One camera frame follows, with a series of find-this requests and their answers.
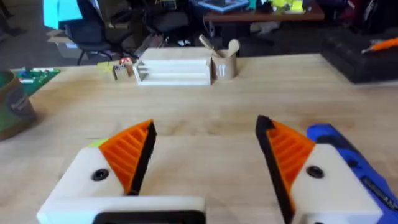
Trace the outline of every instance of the white wooden block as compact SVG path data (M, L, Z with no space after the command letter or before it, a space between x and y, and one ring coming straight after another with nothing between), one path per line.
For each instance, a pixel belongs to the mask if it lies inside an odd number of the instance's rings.
M149 48L133 66L138 85L211 85L211 51Z

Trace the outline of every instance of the desk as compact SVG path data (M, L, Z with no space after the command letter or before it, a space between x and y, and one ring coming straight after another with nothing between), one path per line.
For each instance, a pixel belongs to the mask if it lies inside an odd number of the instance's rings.
M210 11L203 19L207 22L266 22L266 21L322 21L325 14L316 1L309 2L304 13L265 13L259 11L220 14Z
M321 7L315 0L311 0L305 6L305 12L300 14L273 12L265 13L259 11L244 11L244 12L230 12L220 14L210 11L203 16L204 21L207 21L213 26L217 23L221 26L221 37L223 39L223 46L227 47L228 42L233 38L250 35L250 24L252 22L267 22L267 21L322 21L325 18Z
M254 133L264 114L301 133L339 129L398 193L398 87L353 86L319 55L240 58L240 75L212 86L136 86L72 67L31 97L38 125L0 143L0 223L35 213L77 152L155 120L143 195L201 195L210 224L282 224Z

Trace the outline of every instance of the yellow object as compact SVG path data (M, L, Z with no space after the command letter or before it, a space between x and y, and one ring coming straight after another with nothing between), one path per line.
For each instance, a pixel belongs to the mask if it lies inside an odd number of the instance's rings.
M288 3L289 0L272 0L272 6L274 7L284 7Z
M303 1L293 1L292 7L290 8L291 11L295 12L303 12Z

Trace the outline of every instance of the green mat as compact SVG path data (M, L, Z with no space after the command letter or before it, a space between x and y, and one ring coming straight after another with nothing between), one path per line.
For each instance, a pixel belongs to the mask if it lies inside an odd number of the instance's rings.
M61 71L54 69L52 71L27 71L15 70L13 71L17 77L24 80L33 80L32 83L22 83L25 92L28 96L33 95L37 90L42 88L47 82L54 78Z

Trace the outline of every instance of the black case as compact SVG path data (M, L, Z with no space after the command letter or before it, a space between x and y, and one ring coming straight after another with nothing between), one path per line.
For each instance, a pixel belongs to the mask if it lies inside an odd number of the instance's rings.
M373 40L398 37L391 29L381 35L363 36L349 29L337 29L322 43L321 54L352 83L398 79L398 47L362 54Z

